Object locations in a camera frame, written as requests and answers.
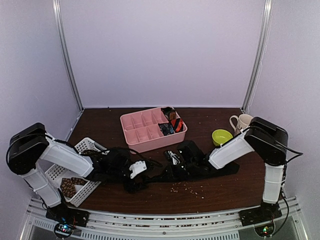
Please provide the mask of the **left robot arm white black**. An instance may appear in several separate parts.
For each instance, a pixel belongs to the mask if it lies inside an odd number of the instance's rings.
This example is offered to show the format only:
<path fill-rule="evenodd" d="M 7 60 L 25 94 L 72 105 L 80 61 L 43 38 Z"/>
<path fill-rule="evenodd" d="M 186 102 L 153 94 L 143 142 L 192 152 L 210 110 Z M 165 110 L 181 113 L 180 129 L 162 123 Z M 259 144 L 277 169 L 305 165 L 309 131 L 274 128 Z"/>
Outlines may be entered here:
<path fill-rule="evenodd" d="M 63 167 L 90 182 L 122 183 L 130 193 L 144 189 L 135 178 L 146 172 L 147 159 L 132 162 L 129 150 L 109 148 L 80 152 L 66 141 L 49 135 L 45 126 L 37 122 L 15 134 L 9 141 L 5 156 L 8 168 L 40 196 L 47 210 L 61 222 L 72 218 L 61 190 L 55 187 L 39 165 L 40 160 Z"/>

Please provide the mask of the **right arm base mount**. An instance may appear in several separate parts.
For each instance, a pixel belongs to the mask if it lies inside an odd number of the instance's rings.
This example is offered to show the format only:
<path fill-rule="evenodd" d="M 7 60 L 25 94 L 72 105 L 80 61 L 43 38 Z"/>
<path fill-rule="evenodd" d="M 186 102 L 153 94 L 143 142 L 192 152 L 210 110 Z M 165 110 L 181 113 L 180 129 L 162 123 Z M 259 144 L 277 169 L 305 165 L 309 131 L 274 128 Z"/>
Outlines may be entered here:
<path fill-rule="evenodd" d="M 282 211 L 277 207 L 275 210 L 263 208 L 261 206 L 241 210 L 239 218 L 242 226 L 256 225 L 264 222 L 271 222 L 282 216 Z"/>

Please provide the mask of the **white perforated plastic basket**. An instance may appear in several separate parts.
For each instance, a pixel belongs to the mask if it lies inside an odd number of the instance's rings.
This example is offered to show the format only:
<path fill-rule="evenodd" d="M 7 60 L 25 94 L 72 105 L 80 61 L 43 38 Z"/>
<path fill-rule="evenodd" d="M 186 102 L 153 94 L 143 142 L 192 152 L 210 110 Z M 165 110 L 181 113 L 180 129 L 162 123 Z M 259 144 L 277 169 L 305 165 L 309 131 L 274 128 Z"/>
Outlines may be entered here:
<path fill-rule="evenodd" d="M 89 181 L 59 165 L 52 165 L 45 174 L 52 184 L 62 191 L 67 203 L 79 207 L 86 198 L 101 184 Z"/>

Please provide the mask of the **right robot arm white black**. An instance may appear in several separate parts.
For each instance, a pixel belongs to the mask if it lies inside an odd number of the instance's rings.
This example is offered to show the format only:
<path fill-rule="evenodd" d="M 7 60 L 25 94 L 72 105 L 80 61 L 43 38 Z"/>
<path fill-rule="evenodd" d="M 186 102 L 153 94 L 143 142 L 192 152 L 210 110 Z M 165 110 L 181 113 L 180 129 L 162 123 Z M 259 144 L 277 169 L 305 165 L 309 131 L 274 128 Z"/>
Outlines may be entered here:
<path fill-rule="evenodd" d="M 265 165 L 264 189 L 261 204 L 256 210 L 259 220 L 268 220 L 275 212 L 286 167 L 303 152 L 288 147 L 288 132 L 261 118 L 254 117 L 249 126 L 227 142 L 205 154 L 192 140 L 177 146 L 182 160 L 169 163 L 164 170 L 164 181 L 169 183 L 195 181 L 230 175 L 237 172 L 234 161 L 257 153 Z"/>

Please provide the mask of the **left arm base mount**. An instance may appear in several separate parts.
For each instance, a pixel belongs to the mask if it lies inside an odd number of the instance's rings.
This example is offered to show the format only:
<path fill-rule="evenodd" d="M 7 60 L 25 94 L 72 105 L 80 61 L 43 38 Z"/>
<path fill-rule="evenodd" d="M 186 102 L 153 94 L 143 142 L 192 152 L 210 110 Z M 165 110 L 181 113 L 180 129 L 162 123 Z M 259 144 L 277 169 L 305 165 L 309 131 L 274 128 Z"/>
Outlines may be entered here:
<path fill-rule="evenodd" d="M 56 222 L 68 224 L 76 227 L 86 227 L 89 220 L 90 213 L 85 210 L 78 210 L 73 208 L 53 209 L 46 211 L 45 217 L 47 219 L 55 220 Z"/>

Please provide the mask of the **black necktie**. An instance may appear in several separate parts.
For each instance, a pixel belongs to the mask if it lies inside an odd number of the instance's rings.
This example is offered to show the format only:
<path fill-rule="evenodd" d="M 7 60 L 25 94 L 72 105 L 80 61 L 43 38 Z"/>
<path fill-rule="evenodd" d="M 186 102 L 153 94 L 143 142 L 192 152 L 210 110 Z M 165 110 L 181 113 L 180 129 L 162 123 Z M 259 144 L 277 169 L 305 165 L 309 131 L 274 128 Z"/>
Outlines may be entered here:
<path fill-rule="evenodd" d="M 163 174 L 164 170 L 163 170 L 160 174 L 155 175 L 153 177 L 143 175 L 141 182 L 147 185 L 150 183 L 178 183 L 178 182 L 187 182 L 187 181 L 199 181 L 204 179 L 233 175 L 233 174 L 236 174 L 240 169 L 240 165 L 234 162 L 228 163 L 226 166 L 224 166 L 221 169 L 216 169 L 209 163 L 204 165 L 196 165 L 193 163 L 187 164 L 183 162 L 180 164 L 187 165 L 190 171 L 195 175 L 195 177 L 191 180 L 164 180 L 162 178 L 162 176 L 164 175 Z"/>

